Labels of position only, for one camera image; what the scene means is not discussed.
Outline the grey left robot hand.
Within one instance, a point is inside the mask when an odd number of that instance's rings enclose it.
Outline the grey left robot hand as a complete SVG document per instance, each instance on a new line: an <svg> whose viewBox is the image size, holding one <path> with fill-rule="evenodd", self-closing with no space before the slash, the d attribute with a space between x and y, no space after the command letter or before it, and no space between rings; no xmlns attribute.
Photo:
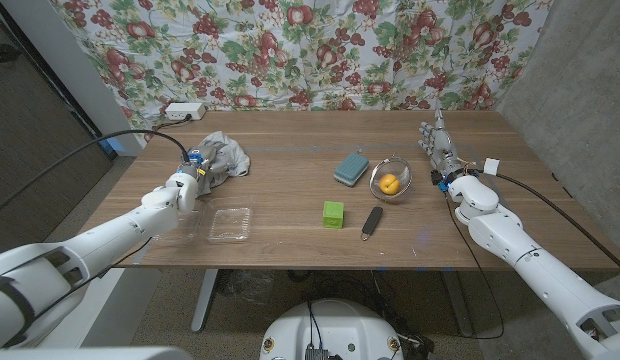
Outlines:
<svg viewBox="0 0 620 360"><path fill-rule="evenodd" d="M197 178L199 175L204 175L214 161L216 153L217 148L212 145L193 147L188 150L188 158L179 166L177 172L190 175L194 178Z"/></svg>

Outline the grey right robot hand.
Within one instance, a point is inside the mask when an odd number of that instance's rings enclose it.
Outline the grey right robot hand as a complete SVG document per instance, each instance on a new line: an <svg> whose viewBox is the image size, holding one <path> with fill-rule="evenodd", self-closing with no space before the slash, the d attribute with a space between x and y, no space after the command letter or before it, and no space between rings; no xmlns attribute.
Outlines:
<svg viewBox="0 0 620 360"><path fill-rule="evenodd" d="M459 158L456 146L445 129L442 110L437 108L434 113L435 124L422 122L419 128L422 140L419 146L430 158L433 167L432 183L447 187L454 180L464 174L465 165Z"/></svg>

